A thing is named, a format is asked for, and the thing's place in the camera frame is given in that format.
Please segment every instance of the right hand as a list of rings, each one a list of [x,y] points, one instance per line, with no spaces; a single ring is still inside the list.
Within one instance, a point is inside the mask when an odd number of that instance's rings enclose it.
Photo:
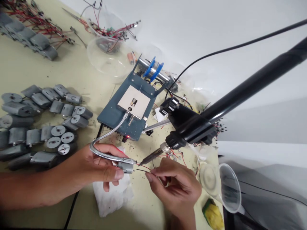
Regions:
[[[160,166],[145,175],[151,190],[174,216],[181,219],[189,211],[194,213],[194,205],[201,195],[201,185],[191,169],[162,158]]]

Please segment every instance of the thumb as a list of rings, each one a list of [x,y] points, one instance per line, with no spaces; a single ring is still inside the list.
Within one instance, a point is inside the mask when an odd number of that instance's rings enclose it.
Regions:
[[[124,177],[124,171],[115,166],[100,166],[95,170],[96,181],[117,181]]]
[[[166,188],[163,186],[163,184],[160,182],[160,180],[153,175],[152,173],[146,172],[145,176],[147,177],[151,190],[153,193],[162,201],[162,203],[165,203],[169,200],[168,192]]]

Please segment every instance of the table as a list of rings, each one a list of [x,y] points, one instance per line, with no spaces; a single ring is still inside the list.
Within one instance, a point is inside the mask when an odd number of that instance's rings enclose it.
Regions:
[[[52,18],[53,23],[58,23],[62,28],[68,29],[73,26],[78,35],[85,43],[89,42],[93,35],[87,33],[81,23],[73,19],[68,14],[62,12],[61,7],[68,9],[64,4],[57,0],[43,1],[36,0],[36,3],[44,11],[45,15]],[[119,85],[114,85],[106,81],[88,61],[86,49],[76,36],[70,35],[76,40],[76,45],[63,44],[59,49],[59,57],[55,61],[44,59],[39,54],[33,53],[28,48],[0,36],[0,71],[2,82],[0,84],[0,94],[6,92],[19,93],[26,87],[36,84],[40,87],[53,87],[55,84],[63,84],[72,93],[82,95],[84,104],[89,108],[94,116],[90,120],[87,128],[78,131],[78,146],[82,147],[92,141],[98,132],[99,123],[96,118],[103,107],[109,101],[110,96],[118,89]],[[156,100],[159,106],[165,94],[161,93]],[[59,115],[46,112],[39,119],[35,126],[40,128],[42,125],[58,125],[62,121]],[[156,121],[149,117],[148,125]],[[122,143],[117,134],[105,141],[116,146],[122,145],[126,148],[126,154],[136,160],[141,160],[165,141],[167,134],[173,130],[172,125],[167,125],[163,129],[155,129],[152,136],[143,134],[138,142],[127,141]],[[182,149],[184,160],[187,166],[194,171],[197,170],[197,158],[188,149]],[[211,164],[218,164],[217,150],[208,146],[208,151],[213,154],[207,159]],[[154,160],[155,165],[159,165],[161,158]],[[0,163],[0,171],[8,172],[5,169],[6,163]],[[130,175],[133,186],[134,199],[120,210],[100,218],[96,199],[92,185],[86,186],[79,193],[75,208],[68,228],[70,229],[163,229],[166,225],[164,210],[160,200],[152,193],[149,183],[141,171],[136,171]],[[43,207],[27,211],[9,211],[4,214],[4,219],[11,227],[27,228],[63,228],[70,210],[73,195],[67,197],[59,204],[52,207]],[[209,198],[203,190],[201,197],[195,205],[196,224],[198,229],[211,229],[203,214],[202,207]],[[216,202],[223,213],[222,204]]]

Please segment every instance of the clear plastic bowl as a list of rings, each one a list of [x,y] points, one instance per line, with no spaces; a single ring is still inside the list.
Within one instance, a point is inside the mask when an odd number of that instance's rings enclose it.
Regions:
[[[228,164],[213,166],[202,163],[199,177],[209,195],[221,202],[230,213],[238,212],[242,200],[240,184]]]
[[[115,84],[123,82],[134,67],[127,57],[130,52],[132,49],[124,41],[108,37],[97,37],[87,46],[90,63]]]

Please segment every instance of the human hand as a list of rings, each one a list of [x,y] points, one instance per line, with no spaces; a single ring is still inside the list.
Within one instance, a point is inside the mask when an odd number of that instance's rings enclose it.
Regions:
[[[117,157],[128,158],[111,144],[97,143],[95,148]],[[113,166],[112,161],[93,154],[89,144],[46,173],[48,174],[48,184],[57,188],[56,193],[47,191],[47,194],[51,194],[52,199],[49,203],[57,203],[95,181],[103,181],[103,188],[108,192],[110,182],[117,186],[119,185],[118,180],[124,177],[123,170]]]
[[[189,212],[194,216],[194,205],[201,195],[201,185],[191,169],[162,158],[160,166],[145,175],[151,190],[174,216],[184,219]]]

